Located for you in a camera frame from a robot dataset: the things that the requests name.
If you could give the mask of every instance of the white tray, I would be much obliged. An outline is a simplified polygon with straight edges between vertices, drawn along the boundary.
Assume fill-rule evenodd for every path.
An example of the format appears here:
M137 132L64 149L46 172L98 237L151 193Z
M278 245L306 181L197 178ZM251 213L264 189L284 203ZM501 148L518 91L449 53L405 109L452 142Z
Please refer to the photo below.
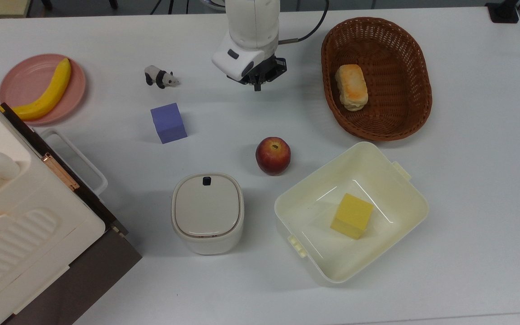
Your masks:
M427 200L409 179L374 144L359 142L277 198L279 231L317 281L345 282L427 217ZM374 205L359 239L330 228L345 193Z

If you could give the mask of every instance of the toaster oven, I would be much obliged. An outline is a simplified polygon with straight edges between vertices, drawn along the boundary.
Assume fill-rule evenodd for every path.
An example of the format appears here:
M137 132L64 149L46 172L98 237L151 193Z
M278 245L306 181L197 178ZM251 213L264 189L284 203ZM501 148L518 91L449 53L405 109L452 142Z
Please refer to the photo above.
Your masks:
M126 233L60 156L2 104L0 324L74 323L141 258Z

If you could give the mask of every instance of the black cable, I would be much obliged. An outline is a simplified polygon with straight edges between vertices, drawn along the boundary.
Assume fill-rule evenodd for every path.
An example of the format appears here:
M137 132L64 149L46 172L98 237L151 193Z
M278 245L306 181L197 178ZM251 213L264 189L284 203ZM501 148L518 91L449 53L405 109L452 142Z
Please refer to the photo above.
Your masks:
M158 8L160 2L162 2L162 0L158 0L157 4L155 4L155 7L153 7L153 10L150 14L153 14L155 12L155 10Z
M300 37L300 38L283 39L281 41L278 41L278 44L281 45L281 44L289 44L289 43L298 43L298 42L303 41L303 40L307 39L308 37L310 37L310 35L314 34L314 32L318 29L318 27L320 27L320 25L322 24L322 21L324 21L324 17L326 17L326 13L328 12L329 6L330 6L330 0L326 0L326 7L324 7L324 12L322 12L322 17L320 18L320 21L318 21L318 24L316 25L316 27L314 27L314 29L312 29L310 31L310 33L308 33L304 37Z

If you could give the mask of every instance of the blue foam block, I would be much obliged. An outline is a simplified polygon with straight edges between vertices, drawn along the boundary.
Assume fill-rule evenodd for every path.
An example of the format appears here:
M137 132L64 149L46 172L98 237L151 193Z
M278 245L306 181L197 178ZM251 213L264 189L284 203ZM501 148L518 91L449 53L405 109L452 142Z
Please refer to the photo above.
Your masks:
M188 136L176 103L157 107L151 113L153 125L163 144Z

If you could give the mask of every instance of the floor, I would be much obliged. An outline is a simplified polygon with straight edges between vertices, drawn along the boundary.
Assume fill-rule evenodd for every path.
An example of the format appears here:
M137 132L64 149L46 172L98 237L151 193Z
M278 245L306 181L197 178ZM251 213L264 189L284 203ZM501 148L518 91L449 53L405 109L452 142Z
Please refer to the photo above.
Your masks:
M118 0L112 9L108 0L51 0L52 10L46 10L41 0L32 0L29 17L127 16L150 14L158 0ZM483 6L500 0L332 0L330 10L429 8ZM324 0L280 0L281 11L314 11L324 8ZM219 13L200 0L161 0L153 14Z

